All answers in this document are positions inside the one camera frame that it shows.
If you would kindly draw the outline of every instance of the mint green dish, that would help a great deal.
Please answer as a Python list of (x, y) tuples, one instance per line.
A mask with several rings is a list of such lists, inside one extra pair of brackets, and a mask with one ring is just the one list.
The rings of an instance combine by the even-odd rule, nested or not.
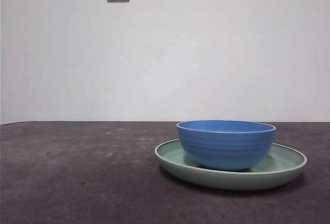
[(287, 146), (273, 143), (267, 156), (258, 164), (240, 171), (206, 169), (189, 158), (179, 139), (155, 148), (162, 167), (170, 174), (190, 183), (238, 191), (267, 189), (296, 178), (307, 163), (306, 156)]

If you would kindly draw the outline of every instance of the white wall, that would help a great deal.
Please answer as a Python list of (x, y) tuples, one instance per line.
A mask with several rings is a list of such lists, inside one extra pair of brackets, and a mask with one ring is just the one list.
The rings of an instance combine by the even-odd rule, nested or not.
[(330, 121), (330, 0), (1, 0), (2, 123)]

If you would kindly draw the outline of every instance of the bowl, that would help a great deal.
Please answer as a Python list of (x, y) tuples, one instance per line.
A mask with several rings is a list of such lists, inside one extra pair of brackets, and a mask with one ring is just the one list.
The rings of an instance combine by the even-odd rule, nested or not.
[(238, 120), (193, 120), (177, 125), (186, 154), (218, 170), (241, 170), (266, 157), (276, 127)]

